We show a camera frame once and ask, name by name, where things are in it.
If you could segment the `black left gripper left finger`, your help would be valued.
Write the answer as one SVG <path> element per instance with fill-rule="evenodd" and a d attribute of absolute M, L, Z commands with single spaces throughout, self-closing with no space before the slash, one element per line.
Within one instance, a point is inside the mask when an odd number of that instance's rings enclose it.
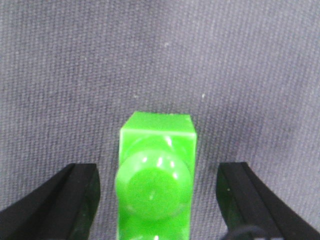
<path fill-rule="evenodd" d="M 94 163 L 71 163 L 0 212 L 2 240 L 87 240 L 100 201 Z"/>

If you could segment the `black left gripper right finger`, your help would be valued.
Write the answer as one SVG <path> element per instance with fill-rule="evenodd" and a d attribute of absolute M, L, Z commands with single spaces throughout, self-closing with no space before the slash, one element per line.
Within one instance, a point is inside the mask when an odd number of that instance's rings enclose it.
<path fill-rule="evenodd" d="M 216 199 L 224 240 L 318 240 L 320 233 L 274 194 L 245 162 L 220 163 Z"/>

